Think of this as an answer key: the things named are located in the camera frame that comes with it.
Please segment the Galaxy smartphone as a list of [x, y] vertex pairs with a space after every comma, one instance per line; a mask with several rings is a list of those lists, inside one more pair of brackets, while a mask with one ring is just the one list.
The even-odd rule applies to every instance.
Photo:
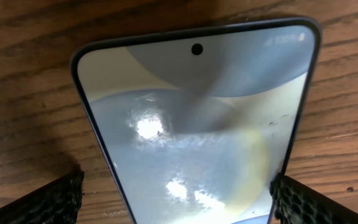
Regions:
[[79, 48], [70, 73], [131, 222], [270, 223], [321, 38], [292, 16]]

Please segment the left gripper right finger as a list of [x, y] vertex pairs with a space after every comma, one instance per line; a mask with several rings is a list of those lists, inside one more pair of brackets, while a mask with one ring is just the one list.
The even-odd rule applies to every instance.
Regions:
[[281, 224], [358, 224], [358, 213], [289, 176], [277, 174], [269, 192]]

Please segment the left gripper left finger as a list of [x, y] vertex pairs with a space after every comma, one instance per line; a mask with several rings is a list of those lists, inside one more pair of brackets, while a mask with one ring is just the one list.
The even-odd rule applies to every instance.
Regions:
[[0, 224], [77, 222], [85, 173], [79, 168], [0, 208]]

